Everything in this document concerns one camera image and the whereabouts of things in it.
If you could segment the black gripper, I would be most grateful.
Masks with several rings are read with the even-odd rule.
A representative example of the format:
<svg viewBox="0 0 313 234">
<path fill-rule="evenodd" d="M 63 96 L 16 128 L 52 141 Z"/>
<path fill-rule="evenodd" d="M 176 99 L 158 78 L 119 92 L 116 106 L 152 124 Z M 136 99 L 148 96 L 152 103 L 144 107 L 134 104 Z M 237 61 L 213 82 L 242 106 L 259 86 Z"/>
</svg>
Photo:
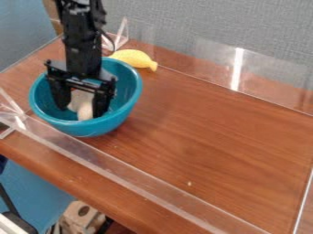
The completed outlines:
<svg viewBox="0 0 313 234">
<path fill-rule="evenodd" d="M 92 117 L 102 117 L 115 96 L 116 77 L 103 69 L 102 60 L 73 62 L 45 61 L 47 80 L 57 108 L 63 111 L 71 102 L 71 89 L 94 93 Z"/>
</svg>

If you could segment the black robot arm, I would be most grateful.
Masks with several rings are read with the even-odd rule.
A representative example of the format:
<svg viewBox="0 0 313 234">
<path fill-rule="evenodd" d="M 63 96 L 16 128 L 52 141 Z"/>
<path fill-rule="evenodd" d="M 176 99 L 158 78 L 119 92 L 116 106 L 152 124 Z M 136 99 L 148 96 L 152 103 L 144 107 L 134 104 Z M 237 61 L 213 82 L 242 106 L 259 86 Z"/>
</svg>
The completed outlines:
<svg viewBox="0 0 313 234">
<path fill-rule="evenodd" d="M 103 68 L 102 36 L 107 36 L 107 11 L 102 0 L 53 0 L 64 28 L 65 62 L 47 60 L 47 80 L 55 104 L 64 110 L 71 89 L 92 94 L 92 117 L 108 110 L 118 78 Z"/>
</svg>

